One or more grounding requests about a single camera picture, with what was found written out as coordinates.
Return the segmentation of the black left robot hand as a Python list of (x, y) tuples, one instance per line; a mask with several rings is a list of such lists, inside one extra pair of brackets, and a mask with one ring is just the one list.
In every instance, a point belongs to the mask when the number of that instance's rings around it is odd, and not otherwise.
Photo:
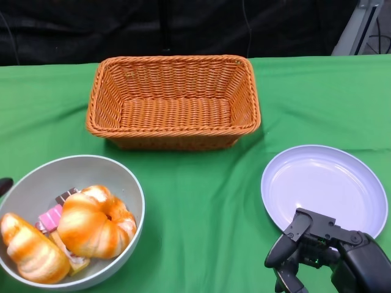
[(12, 178), (1, 178), (0, 179), (0, 197), (5, 195), (13, 186)]

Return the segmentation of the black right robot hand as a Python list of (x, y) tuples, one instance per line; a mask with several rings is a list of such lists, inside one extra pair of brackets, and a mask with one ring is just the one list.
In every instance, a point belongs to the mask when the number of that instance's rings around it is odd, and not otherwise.
[(369, 234), (302, 208), (265, 259), (276, 275), (276, 292), (307, 292), (297, 277), (300, 264), (328, 266), (338, 292), (390, 292), (390, 259)]

